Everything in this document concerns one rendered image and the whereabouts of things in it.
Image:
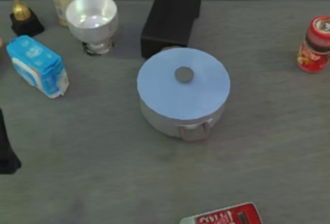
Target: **tabletop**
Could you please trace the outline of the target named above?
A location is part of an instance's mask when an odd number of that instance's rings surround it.
[[[254,202],[267,224],[327,223],[330,71],[295,63],[310,20],[328,2],[202,2],[190,47],[228,70],[225,112],[209,140],[184,143],[143,118],[136,87],[149,1],[117,1],[114,50],[89,57],[48,2],[26,2],[46,30],[35,39],[62,56],[70,86],[49,99],[0,54],[0,106],[22,161],[0,176],[1,224],[179,223]],[[0,36],[12,2],[0,2]]]

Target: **gold trophy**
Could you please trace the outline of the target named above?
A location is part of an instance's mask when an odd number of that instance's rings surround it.
[[[18,35],[34,36],[44,31],[37,16],[20,0],[14,0],[13,13],[10,14],[12,30]]]

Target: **silver bowl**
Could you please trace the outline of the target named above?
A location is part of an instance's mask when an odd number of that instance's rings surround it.
[[[119,23],[113,0],[73,0],[65,14],[73,36],[87,43],[91,51],[105,54],[112,49]]]

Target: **lid knob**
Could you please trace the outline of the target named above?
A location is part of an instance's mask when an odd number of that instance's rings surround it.
[[[176,69],[175,78],[182,83],[191,82],[194,79],[194,71],[189,67],[182,66]]]

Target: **wet wipes package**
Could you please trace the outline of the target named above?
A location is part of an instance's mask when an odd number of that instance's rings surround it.
[[[16,71],[49,98],[64,95],[69,81],[59,55],[29,36],[20,36],[7,45]]]

